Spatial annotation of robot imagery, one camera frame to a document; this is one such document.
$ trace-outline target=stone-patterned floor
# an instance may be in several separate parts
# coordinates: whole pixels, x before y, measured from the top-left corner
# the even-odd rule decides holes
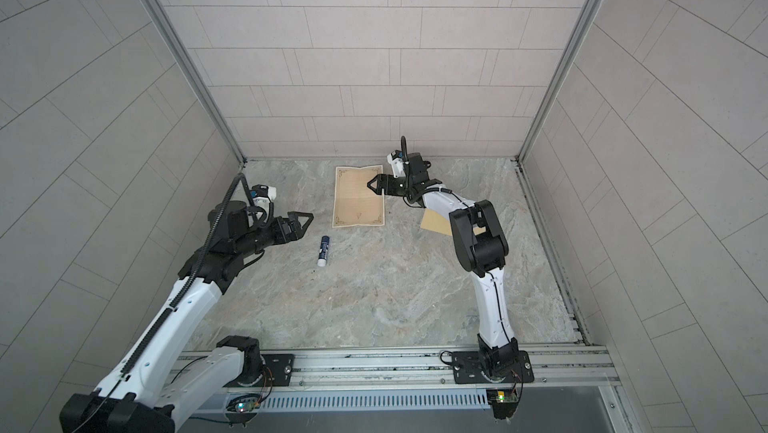
[[[248,335],[264,349],[476,344],[478,313],[469,275],[450,237],[419,228],[423,212],[386,199],[383,227],[331,228],[336,166],[371,159],[257,160],[250,184],[277,188],[276,214],[315,215],[301,241],[266,250],[206,315],[187,349]],[[561,294],[509,159],[432,159],[431,178],[494,204],[509,243],[505,293],[519,342],[573,342]],[[328,266],[316,266],[320,237]]]

